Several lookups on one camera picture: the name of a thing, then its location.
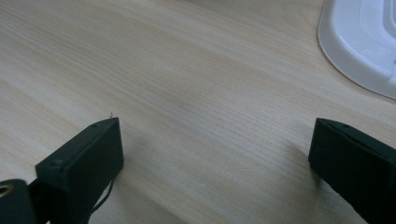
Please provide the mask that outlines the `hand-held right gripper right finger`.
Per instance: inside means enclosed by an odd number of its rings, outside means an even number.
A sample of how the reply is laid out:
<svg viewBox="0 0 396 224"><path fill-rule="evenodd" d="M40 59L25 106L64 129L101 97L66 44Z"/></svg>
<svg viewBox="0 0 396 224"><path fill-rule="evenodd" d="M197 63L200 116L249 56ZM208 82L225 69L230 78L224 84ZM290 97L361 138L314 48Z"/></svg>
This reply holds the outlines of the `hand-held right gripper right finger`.
<svg viewBox="0 0 396 224"><path fill-rule="evenodd" d="M308 160L368 224L396 224L396 149L344 123L317 119Z"/></svg>

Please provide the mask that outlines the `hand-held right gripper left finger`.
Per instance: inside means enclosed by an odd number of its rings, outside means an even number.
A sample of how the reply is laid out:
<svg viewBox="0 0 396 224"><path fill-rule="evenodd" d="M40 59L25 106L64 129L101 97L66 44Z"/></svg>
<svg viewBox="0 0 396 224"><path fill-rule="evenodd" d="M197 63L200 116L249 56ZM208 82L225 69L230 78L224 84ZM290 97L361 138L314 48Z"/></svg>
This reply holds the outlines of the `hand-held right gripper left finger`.
<svg viewBox="0 0 396 224"><path fill-rule="evenodd" d="M88 224L123 164L117 118L88 126L37 164L37 181L49 189L50 224Z"/></svg>

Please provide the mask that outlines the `white storage box lid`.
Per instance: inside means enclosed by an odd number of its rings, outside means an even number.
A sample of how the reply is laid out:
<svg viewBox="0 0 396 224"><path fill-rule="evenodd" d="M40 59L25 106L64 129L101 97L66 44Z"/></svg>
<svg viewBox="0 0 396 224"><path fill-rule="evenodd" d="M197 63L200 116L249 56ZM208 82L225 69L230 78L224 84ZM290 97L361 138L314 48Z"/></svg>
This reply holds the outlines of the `white storage box lid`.
<svg viewBox="0 0 396 224"><path fill-rule="evenodd" d="M396 0L325 0L318 42L344 76L396 100Z"/></svg>

